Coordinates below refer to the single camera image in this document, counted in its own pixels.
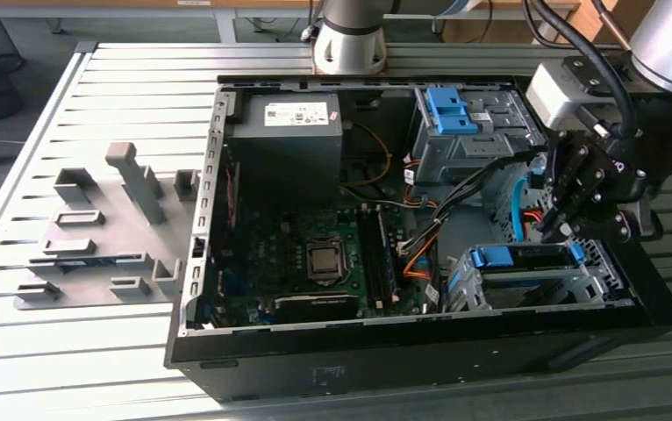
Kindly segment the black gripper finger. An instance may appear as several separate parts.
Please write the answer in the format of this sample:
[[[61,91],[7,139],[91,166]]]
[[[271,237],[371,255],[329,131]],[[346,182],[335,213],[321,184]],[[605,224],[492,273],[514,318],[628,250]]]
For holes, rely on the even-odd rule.
[[[636,203],[588,206],[573,219],[573,235],[580,239],[597,239],[625,243],[641,240],[641,212]]]
[[[610,206],[601,192],[610,174],[604,153],[589,137],[562,132],[546,157],[546,186],[552,206],[537,226],[544,243],[570,237],[602,239],[610,226]]]

